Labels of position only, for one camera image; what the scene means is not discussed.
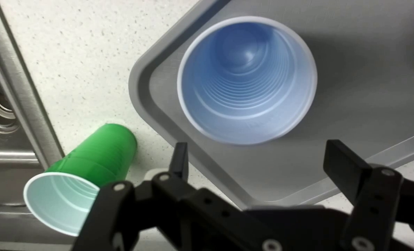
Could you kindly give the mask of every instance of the black robotic claw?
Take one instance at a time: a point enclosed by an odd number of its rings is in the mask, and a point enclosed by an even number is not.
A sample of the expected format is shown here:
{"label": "black robotic claw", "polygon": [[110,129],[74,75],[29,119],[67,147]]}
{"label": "black robotic claw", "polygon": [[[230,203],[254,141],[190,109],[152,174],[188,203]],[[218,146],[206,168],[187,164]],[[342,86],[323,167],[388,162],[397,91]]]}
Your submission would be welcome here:
{"label": "black robotic claw", "polygon": [[354,206],[351,215],[321,207],[243,213],[187,183],[188,148],[181,143],[167,174],[137,189],[128,182],[103,188],[73,250],[131,250],[151,228],[183,251],[413,250],[392,239],[396,221],[414,229],[413,182],[374,169],[340,141],[328,141],[323,167]]}

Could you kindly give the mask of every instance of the blue plastic cup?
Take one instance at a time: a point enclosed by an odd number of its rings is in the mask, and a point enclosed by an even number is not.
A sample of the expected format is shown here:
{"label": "blue plastic cup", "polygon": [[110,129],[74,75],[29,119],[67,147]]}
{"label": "blue plastic cup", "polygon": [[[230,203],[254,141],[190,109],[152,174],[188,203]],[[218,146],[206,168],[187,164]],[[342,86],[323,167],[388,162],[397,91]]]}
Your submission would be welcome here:
{"label": "blue plastic cup", "polygon": [[252,146],[291,132],[311,108],[316,82],[312,54],[294,31],[262,17],[237,17],[190,45],[177,93],[204,136]]}

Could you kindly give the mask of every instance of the cup rim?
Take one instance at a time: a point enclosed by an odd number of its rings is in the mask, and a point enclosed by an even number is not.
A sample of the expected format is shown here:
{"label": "cup rim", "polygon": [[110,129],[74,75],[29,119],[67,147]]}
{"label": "cup rim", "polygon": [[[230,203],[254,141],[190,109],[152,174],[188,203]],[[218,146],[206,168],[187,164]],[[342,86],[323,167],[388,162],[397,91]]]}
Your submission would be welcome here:
{"label": "cup rim", "polygon": [[[286,33],[289,37],[291,37],[303,49],[303,52],[305,54],[310,65],[311,65],[311,80],[312,80],[312,87],[310,90],[310,97],[307,100],[307,102],[303,105],[303,109],[300,111],[298,116],[287,126],[284,128],[283,130],[280,130],[277,135],[272,136],[272,137],[268,137],[268,139],[264,139],[258,143],[248,143],[248,144],[241,144],[241,143],[231,143],[231,141],[224,141],[223,139],[219,139],[218,136],[215,135],[211,135],[209,132],[204,130],[204,128],[201,128],[195,121],[194,118],[191,116],[187,105],[185,105],[185,101],[184,101],[184,95],[183,95],[183,73],[184,73],[184,69],[185,69],[185,65],[191,56],[191,54],[195,51],[195,48],[205,40],[208,38],[209,36],[212,36],[213,33],[224,29],[224,27],[230,27],[230,26],[234,26],[234,24],[243,24],[243,23],[254,23],[254,24],[264,24],[264,26],[269,26],[269,27],[273,27],[276,30],[280,30],[283,33]],[[316,86],[318,86],[318,70],[316,70],[316,63],[314,61],[314,56],[310,51],[310,48],[307,47],[307,44],[303,41],[303,38],[300,36],[297,36],[293,30],[290,30],[287,26],[282,24],[282,23],[277,23],[275,20],[270,20],[270,19],[265,19],[265,17],[257,17],[257,16],[243,16],[243,17],[234,17],[234,19],[229,19],[229,20],[223,20],[223,22],[219,22],[218,24],[213,24],[212,27],[206,29],[201,36],[198,36],[192,42],[191,45],[188,47],[188,49],[185,51],[185,54],[183,55],[183,59],[181,59],[181,63],[180,63],[180,68],[178,68],[178,73],[177,73],[177,97],[178,97],[178,104],[181,107],[181,111],[184,114],[184,116],[187,116],[188,122],[199,132],[202,133],[204,136],[218,141],[218,143],[224,143],[224,144],[234,144],[234,146],[255,146],[255,144],[262,144],[262,143],[268,143],[270,140],[275,140],[275,139],[279,139],[279,137],[283,137],[286,135],[289,135],[296,126],[300,125],[300,122],[305,118],[305,115],[308,114],[312,102],[314,102],[314,98],[315,98],[315,94],[316,94]]]}
{"label": "cup rim", "polygon": [[29,213],[31,213],[31,214],[32,214],[40,224],[43,224],[45,227],[47,227],[47,228],[50,228],[50,229],[53,229],[53,231],[56,231],[56,232],[59,232],[59,234],[63,234],[63,235],[67,235],[67,236],[77,238],[80,234],[66,232],[66,231],[63,231],[63,229],[60,229],[60,228],[56,228],[56,227],[50,225],[47,221],[42,220],[42,218],[38,215],[38,213],[32,210],[32,207],[31,207],[31,204],[29,204],[29,200],[27,200],[27,199],[28,199],[27,194],[28,194],[28,190],[29,190],[31,185],[35,183],[35,182],[39,181],[39,179],[50,178],[50,176],[53,176],[53,178],[59,178],[59,176],[61,176],[61,178],[70,178],[70,179],[82,182],[82,183],[85,183],[86,186],[91,186],[91,188],[95,189],[96,192],[99,192],[99,188],[95,186],[93,183],[91,183],[91,182],[82,179],[82,178],[80,178],[80,176],[70,175],[70,174],[59,174],[59,172],[49,172],[49,174],[40,174],[40,175],[36,175],[36,176],[34,176],[32,179],[29,179],[29,181],[27,182],[27,185],[24,186],[22,197],[24,197],[25,206],[27,206],[28,211],[29,211]]}

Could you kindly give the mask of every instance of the gray tray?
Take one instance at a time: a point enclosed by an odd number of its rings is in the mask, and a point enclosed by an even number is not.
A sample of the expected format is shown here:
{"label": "gray tray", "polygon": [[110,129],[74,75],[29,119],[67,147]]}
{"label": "gray tray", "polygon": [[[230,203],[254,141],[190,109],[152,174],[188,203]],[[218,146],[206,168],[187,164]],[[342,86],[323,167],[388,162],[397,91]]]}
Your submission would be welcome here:
{"label": "gray tray", "polygon": [[[215,143],[177,101],[181,58],[205,29],[262,16],[297,31],[314,54],[318,93],[286,137],[254,147]],[[138,114],[241,207],[311,204],[336,193],[322,171],[325,143],[342,140],[372,164],[414,160],[414,0],[202,0],[134,66]]]}

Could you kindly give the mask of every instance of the green plastic cup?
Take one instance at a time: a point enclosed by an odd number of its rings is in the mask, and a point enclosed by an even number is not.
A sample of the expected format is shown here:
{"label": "green plastic cup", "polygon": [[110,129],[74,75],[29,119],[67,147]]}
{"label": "green plastic cup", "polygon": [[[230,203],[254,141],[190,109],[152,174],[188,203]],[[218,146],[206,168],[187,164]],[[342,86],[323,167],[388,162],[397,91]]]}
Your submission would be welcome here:
{"label": "green plastic cup", "polygon": [[134,135],[106,125],[24,188],[28,210],[43,225],[78,236],[100,188],[124,181],[137,153]]}

